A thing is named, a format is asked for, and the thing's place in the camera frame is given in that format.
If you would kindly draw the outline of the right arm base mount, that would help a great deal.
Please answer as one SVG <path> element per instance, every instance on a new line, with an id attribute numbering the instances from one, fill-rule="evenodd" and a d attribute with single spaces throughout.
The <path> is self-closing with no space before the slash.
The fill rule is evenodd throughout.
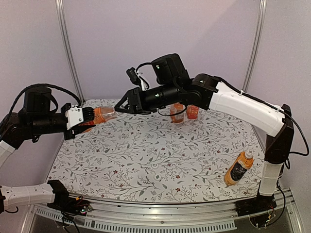
<path id="1" fill-rule="evenodd" d="M 276 201 L 274 195 L 239 200 L 235 202 L 238 216 L 249 216 L 251 224 L 256 228 L 266 228 L 270 221 L 276 217 Z"/>

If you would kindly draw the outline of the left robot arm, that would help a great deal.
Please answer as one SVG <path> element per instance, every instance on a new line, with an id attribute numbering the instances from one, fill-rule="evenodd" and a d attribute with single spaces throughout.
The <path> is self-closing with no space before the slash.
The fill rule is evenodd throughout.
<path id="1" fill-rule="evenodd" d="M 72 92 L 47 83 L 24 88 L 14 100 L 9 113 L 0 123 L 0 163 L 3 165 L 24 141 L 36 143 L 45 134 L 62 133 L 65 140 L 74 139 L 90 127 L 95 111 L 83 108 Z M 91 211 L 83 197 L 70 197 L 59 180 L 33 186 L 1 186 L 0 211 L 37 203 L 69 215 L 86 215 Z"/>

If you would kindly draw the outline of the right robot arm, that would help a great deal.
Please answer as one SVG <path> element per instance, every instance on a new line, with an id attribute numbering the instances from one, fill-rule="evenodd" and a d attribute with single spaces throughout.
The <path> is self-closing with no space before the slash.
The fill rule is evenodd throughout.
<path id="1" fill-rule="evenodd" d="M 288 105 L 277 106 L 246 94 L 218 76 L 198 74 L 191 78 L 180 56 L 164 55 L 150 62 L 158 87 L 148 88 L 137 68 L 127 70 L 135 88 L 128 90 L 115 105 L 117 112 L 148 115 L 174 103 L 195 105 L 204 110 L 219 111 L 237 117 L 266 135 L 265 164 L 259 185 L 259 195 L 251 207 L 261 212 L 270 204 L 270 196 L 283 164 L 292 153 L 294 131 L 298 123 L 292 118 Z"/>

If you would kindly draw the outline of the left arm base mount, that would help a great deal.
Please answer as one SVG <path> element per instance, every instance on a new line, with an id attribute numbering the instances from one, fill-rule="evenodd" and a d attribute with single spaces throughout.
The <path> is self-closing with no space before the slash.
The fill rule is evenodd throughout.
<path id="1" fill-rule="evenodd" d="M 55 194 L 54 201 L 47 204 L 49 208 L 74 216 L 85 216 L 92 210 L 90 202 L 83 196 L 70 197 L 68 190 L 59 180 L 49 180 L 47 184 L 52 187 L 52 192 Z"/>

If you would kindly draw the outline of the orange tea bottle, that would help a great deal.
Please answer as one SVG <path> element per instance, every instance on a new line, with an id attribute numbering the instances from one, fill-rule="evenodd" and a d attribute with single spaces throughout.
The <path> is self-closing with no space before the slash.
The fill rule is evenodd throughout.
<path id="1" fill-rule="evenodd" d="M 84 132 L 89 132 L 91 128 L 95 127 L 96 125 L 106 123 L 109 120 L 115 119 L 117 117 L 117 114 L 112 107 L 107 106 L 101 106 L 94 109 L 94 119 L 92 121 L 88 121 L 82 124 L 79 124 L 79 126 L 86 126 L 88 127 Z"/>
<path id="2" fill-rule="evenodd" d="M 180 103 L 174 103 L 170 106 L 170 115 L 173 123 L 182 123 L 184 121 L 184 106 Z"/>
<path id="3" fill-rule="evenodd" d="M 198 118 L 199 107 L 195 105 L 188 105 L 186 110 L 187 118 L 191 120 L 195 120 Z"/>

